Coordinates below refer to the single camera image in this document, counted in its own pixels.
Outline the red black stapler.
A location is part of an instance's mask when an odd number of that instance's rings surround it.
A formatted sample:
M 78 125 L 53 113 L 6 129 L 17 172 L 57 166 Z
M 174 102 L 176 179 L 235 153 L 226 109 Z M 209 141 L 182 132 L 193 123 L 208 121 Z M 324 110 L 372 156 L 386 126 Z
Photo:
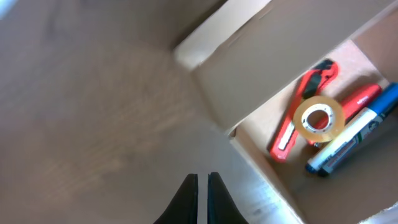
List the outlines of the red black stapler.
M 305 87 L 303 98 L 307 99 L 309 96 L 313 96 L 316 90 L 316 87 Z M 348 122 L 354 115 L 379 96 L 381 92 L 382 88 L 378 84 L 371 83 L 357 88 L 349 96 L 344 98 L 340 104 L 345 113 L 345 122 Z M 315 125 L 311 125 L 314 128 L 321 129 L 326 126 L 327 122 L 328 117 L 324 114 Z

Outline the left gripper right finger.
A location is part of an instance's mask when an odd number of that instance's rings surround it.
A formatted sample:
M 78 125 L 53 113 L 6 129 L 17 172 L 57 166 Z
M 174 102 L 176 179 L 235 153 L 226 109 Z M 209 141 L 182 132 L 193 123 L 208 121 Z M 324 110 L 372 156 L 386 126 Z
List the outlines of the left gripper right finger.
M 218 172 L 208 175 L 207 224 L 248 224 Z

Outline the red utility knife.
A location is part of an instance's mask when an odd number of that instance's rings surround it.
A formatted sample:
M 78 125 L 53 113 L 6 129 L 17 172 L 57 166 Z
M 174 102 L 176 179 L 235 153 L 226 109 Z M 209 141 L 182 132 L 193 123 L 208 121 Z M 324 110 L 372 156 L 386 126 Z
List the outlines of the red utility knife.
M 302 75 L 269 148 L 269 154 L 273 160 L 285 162 L 299 134 L 308 140 L 323 142 L 330 140 L 337 131 L 342 129 L 341 106 L 325 96 L 320 96 L 320 93 L 338 74 L 338 64 L 327 58 Z M 327 121 L 324 128 L 309 125 L 308 117 L 316 110 L 324 111 L 331 117 L 331 121 Z

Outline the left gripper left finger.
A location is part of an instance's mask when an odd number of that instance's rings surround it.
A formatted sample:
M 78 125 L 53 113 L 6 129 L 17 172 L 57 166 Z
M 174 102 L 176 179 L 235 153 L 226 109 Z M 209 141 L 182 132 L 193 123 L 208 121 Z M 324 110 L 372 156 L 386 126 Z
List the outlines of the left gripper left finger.
M 197 224 L 198 175 L 188 174 L 154 224 Z

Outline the yellow clear tape roll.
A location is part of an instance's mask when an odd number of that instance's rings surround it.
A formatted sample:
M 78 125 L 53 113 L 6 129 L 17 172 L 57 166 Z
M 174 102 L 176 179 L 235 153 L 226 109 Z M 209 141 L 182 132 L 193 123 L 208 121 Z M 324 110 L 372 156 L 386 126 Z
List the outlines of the yellow clear tape roll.
M 314 128 L 312 125 L 315 125 L 324 114 L 328 117 L 326 126 L 321 129 Z M 292 121 L 295 129 L 306 140 L 328 142 L 344 129 L 345 114 L 342 106 L 334 99 L 313 96 L 298 106 Z

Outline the blue capped white marker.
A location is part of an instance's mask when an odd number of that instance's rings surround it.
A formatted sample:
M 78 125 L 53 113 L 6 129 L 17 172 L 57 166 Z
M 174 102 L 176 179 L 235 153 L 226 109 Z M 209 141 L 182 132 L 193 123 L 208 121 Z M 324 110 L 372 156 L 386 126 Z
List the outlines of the blue capped white marker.
M 338 150 L 360 132 L 374 118 L 391 109 L 397 103 L 397 83 L 391 83 L 374 101 L 364 107 L 344 128 L 344 130 L 323 149 L 307 161 L 305 169 L 316 173 L 321 166 Z

